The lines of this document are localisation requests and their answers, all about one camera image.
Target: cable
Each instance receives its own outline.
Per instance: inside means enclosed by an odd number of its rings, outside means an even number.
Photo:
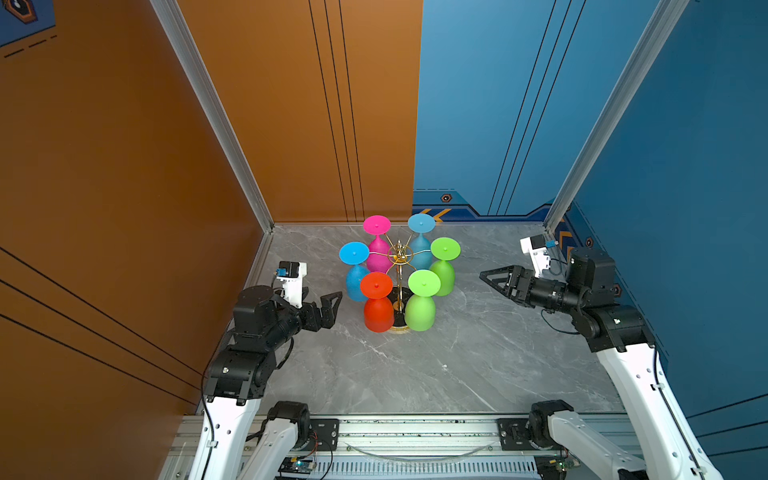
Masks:
[[[555,273],[555,272],[553,272],[553,271],[552,271],[552,268],[551,268],[551,263],[550,263],[550,269],[549,269],[549,272],[550,272],[552,275],[554,275],[554,276],[560,276],[560,275],[562,275],[562,274],[565,272],[565,265],[568,265],[566,262],[564,262],[563,260],[559,260],[559,259],[557,259],[557,258],[552,258],[552,255],[551,255],[551,254],[550,254],[550,256],[549,256],[549,260],[551,260],[552,262],[557,262],[557,263],[560,263],[560,271],[559,271],[559,272],[557,272],[557,273]]]
[[[659,385],[659,375],[657,371],[658,359],[659,359],[659,351],[654,348],[654,380],[656,380],[656,385]],[[677,431],[680,432],[680,437],[682,437],[683,442],[685,442],[685,446],[688,449],[688,453],[690,453],[690,459],[694,461],[694,464],[698,469],[698,474],[701,477],[701,480],[704,480],[704,473],[701,471],[701,465],[699,465],[699,461],[696,459],[696,456],[694,455],[694,450],[690,447],[690,444],[688,443],[688,439],[685,438],[683,429],[680,427],[680,423],[677,421],[677,417],[675,417],[674,412],[672,412],[672,407],[670,407],[670,403],[667,401],[667,397],[664,395],[664,391],[662,390],[662,388],[658,386],[656,387],[656,389],[661,394],[661,399],[664,400],[664,405],[667,406],[667,410],[670,413],[670,417],[672,417],[672,420],[674,421],[674,425],[677,427]]]
[[[547,321],[547,319],[544,317],[544,309],[541,309],[541,318],[549,325],[549,328],[553,329],[555,332],[565,333],[567,335],[581,335],[579,332],[566,332],[565,330],[556,329],[552,326],[551,323]]]
[[[224,336],[227,334],[228,330],[224,330],[224,333],[221,334],[219,337],[219,341],[216,342],[216,346],[214,347],[214,351],[210,354],[210,358],[208,359],[208,363],[205,364],[205,370],[203,370],[203,375],[200,377],[200,401],[203,403],[203,411],[205,412],[205,416],[208,417],[208,428],[210,428],[210,447],[208,447],[208,458],[205,460],[205,466],[203,467],[203,475],[200,477],[200,480],[205,480],[205,472],[208,470],[208,464],[210,463],[210,456],[212,453],[214,453],[214,447],[213,445],[216,440],[216,434],[214,433],[214,420],[210,417],[210,412],[208,412],[208,405],[207,401],[205,399],[205,373],[208,371],[208,367],[210,367],[210,363],[214,360],[214,357],[216,356],[216,353],[219,351],[219,347],[221,346],[221,341],[224,340]]]
[[[327,476],[328,476],[328,472],[330,472],[330,471],[331,471],[331,467],[333,466],[333,445],[331,445],[331,443],[330,443],[330,442],[326,442],[326,445],[328,445],[328,449],[329,449],[329,450],[330,450],[330,452],[331,452],[331,462],[328,464],[328,469],[326,470],[326,472],[325,472],[325,473],[323,473],[323,476],[322,476],[322,477],[320,477],[320,480],[325,480],[325,477],[327,477]]]
[[[438,462],[459,462],[463,460],[464,458],[471,457],[475,453],[480,452],[482,450],[487,450],[488,447],[493,446],[492,443],[489,443],[487,445],[483,445],[482,447],[478,447],[474,450],[470,450],[469,452],[462,453],[461,455],[451,455],[448,457],[435,457],[430,459],[423,459],[423,458],[403,458],[403,457],[389,457],[386,455],[377,455],[376,453],[366,452],[365,450],[358,449],[357,447],[354,447],[352,445],[347,444],[348,449],[355,450],[357,452],[362,453],[363,455],[368,455],[369,457],[378,458],[379,460],[386,460],[388,462],[400,462],[400,463],[438,463]]]
[[[315,452],[317,452],[317,446],[320,443],[320,440],[317,438],[317,433],[316,432],[312,432],[312,434],[313,434],[313,437],[315,439],[315,446],[314,446],[314,448],[312,449],[312,451],[310,453],[304,455],[303,457],[296,457],[296,460],[304,460],[305,458],[309,458],[312,455],[314,455]]]
[[[293,351],[293,337],[290,337],[290,346],[288,347],[288,351],[286,352],[286,355],[283,358],[283,361],[277,364],[277,367],[275,367],[275,370],[280,370],[283,367],[283,365],[285,365],[292,351]]]

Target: wall panel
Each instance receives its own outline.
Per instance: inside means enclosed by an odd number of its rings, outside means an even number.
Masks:
[[[261,231],[150,3],[52,8],[0,45],[0,465],[154,478]]]
[[[542,220],[657,4],[427,0],[414,211]]]
[[[180,6],[275,221],[409,216],[420,0]]]
[[[768,334],[765,309],[728,293],[762,295],[768,265],[767,41],[766,3],[689,2],[575,202],[728,479],[765,476],[768,452],[768,354],[753,340]]]

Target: orange wall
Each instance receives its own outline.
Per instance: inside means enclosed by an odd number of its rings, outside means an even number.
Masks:
[[[54,7],[0,48],[0,465],[155,478],[261,232],[150,3]]]
[[[410,216],[421,0],[179,3],[275,221]]]

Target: gray marble surface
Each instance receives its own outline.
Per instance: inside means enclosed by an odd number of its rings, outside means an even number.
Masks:
[[[392,227],[389,236],[405,240],[409,231]],[[515,305],[478,277],[515,263],[532,268],[519,240],[540,232],[538,223],[439,224],[427,237],[456,239],[462,255],[452,262],[453,293],[435,297],[435,325],[421,333],[373,333],[363,324],[363,304],[345,298],[332,329],[296,335],[288,363],[270,379],[262,411],[293,400],[316,414],[527,412],[549,399],[579,412],[624,411],[580,336],[551,330],[540,309]],[[276,227],[259,281],[269,284],[277,263],[292,260],[308,263],[308,301],[344,291],[349,267],[339,248],[371,239],[362,227]],[[573,329],[566,315],[549,318]]]

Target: blue wall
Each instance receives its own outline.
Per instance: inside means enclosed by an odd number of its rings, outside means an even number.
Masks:
[[[31,23],[22,22],[0,5],[0,47],[56,25],[52,0],[35,0],[33,5],[38,19]]]
[[[414,189],[481,215],[551,201],[656,4],[425,0]]]
[[[576,197],[666,347],[687,415],[768,394],[766,47],[768,3],[690,2]],[[763,397],[691,425],[765,420]],[[768,445],[768,424],[701,441],[711,455]],[[713,460],[755,458],[768,450]]]

